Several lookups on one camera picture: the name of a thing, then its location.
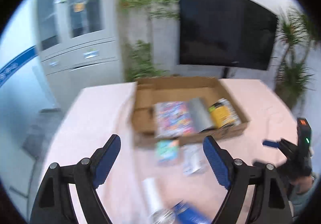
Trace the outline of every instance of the potted plant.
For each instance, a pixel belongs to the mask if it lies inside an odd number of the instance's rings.
[[[317,44],[319,37],[308,17],[296,9],[280,16],[278,37],[287,47],[277,69],[275,93],[291,110],[308,89],[312,75],[308,73],[305,63],[312,42]],[[304,46],[301,60],[296,45]]]

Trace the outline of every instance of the white bottle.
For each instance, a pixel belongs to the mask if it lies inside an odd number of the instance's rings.
[[[143,188],[150,215],[150,223],[173,224],[175,214],[172,210],[165,209],[156,187],[155,178],[143,180]]]

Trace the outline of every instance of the cardboard box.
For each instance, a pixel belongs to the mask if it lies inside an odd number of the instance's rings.
[[[189,101],[202,97],[210,107],[219,99],[227,99],[238,114],[241,124],[229,128],[216,129],[189,136],[176,137],[180,145],[202,142],[204,137],[211,135],[214,139],[239,136],[248,125],[248,117],[235,102],[224,86],[214,77],[156,77],[137,80],[135,106],[132,125],[136,132],[134,143],[138,147],[154,147],[160,138],[155,138],[156,129],[153,106],[159,102]]]

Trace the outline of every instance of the blue package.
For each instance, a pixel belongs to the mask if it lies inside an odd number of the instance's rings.
[[[173,207],[173,211],[181,224],[211,224],[207,217],[188,203],[179,202]]]

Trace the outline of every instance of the yellow package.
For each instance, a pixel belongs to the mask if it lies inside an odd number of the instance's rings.
[[[213,104],[209,109],[212,120],[216,123],[217,128],[234,124],[234,119],[229,108],[220,102]]]

